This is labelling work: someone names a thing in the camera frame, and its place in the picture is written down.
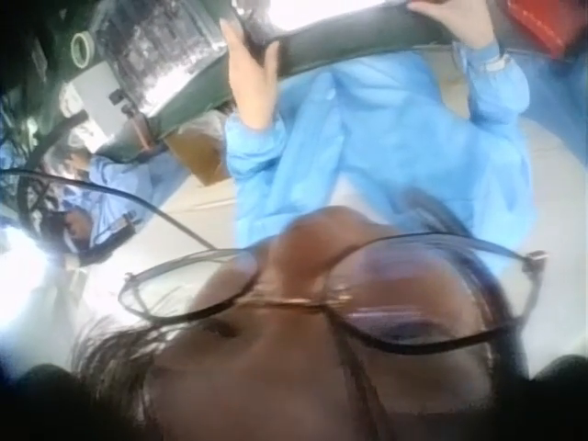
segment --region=sleeve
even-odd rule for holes
[[[151,201],[153,185],[147,164],[118,164],[102,156],[94,156],[90,161],[90,181],[100,186],[131,193],[138,198]],[[125,215],[134,221],[143,219],[145,209],[134,202],[117,196],[103,198],[101,212],[109,223],[114,223]]]
[[[458,45],[469,83],[471,122],[482,130],[506,138],[520,138],[518,117],[529,105],[525,74],[497,42],[480,50]]]
[[[247,128],[236,114],[225,125],[227,141],[227,167],[231,176],[241,181],[259,173],[273,164],[286,146],[286,129],[282,118],[276,114],[266,131]]]

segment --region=dark hair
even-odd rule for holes
[[[149,325],[105,334],[97,332],[102,324],[75,348],[73,372],[94,399],[116,406],[140,428],[142,439],[163,439],[154,421],[147,378],[169,331]]]
[[[67,229],[65,211],[49,211],[43,213],[39,224],[39,233],[44,246],[56,253],[71,253],[63,236]]]
[[[134,441],[142,430],[112,402],[97,400],[69,372],[52,365],[34,367],[0,385],[0,424],[17,439]]]

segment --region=blue uniform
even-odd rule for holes
[[[518,117],[529,103],[517,64],[489,68],[498,45],[462,48],[469,120],[449,111],[434,74],[414,52],[339,62],[283,81],[273,125],[226,125],[237,186],[240,246],[282,232],[324,207],[340,176],[373,210],[405,232],[421,232],[404,203],[409,187],[443,201],[485,240],[516,248],[535,217]]]
[[[89,168],[92,183],[131,193],[155,206],[164,203],[188,174],[170,152],[160,153],[145,164],[117,164],[105,157],[94,156]],[[76,193],[67,202],[85,210],[92,218],[90,246],[104,242],[116,232],[123,216],[140,228],[153,215],[125,198],[97,191]]]

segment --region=bright light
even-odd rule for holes
[[[31,291],[45,277],[47,256],[21,230],[5,230],[8,251],[0,254],[0,328],[27,307]]]
[[[290,32],[326,18],[390,3],[390,0],[271,0],[267,15],[278,28]]]
[[[184,66],[176,67],[166,73],[145,93],[145,104],[141,111],[148,115],[154,113],[171,96],[174,96],[182,87],[187,85],[192,76]]]

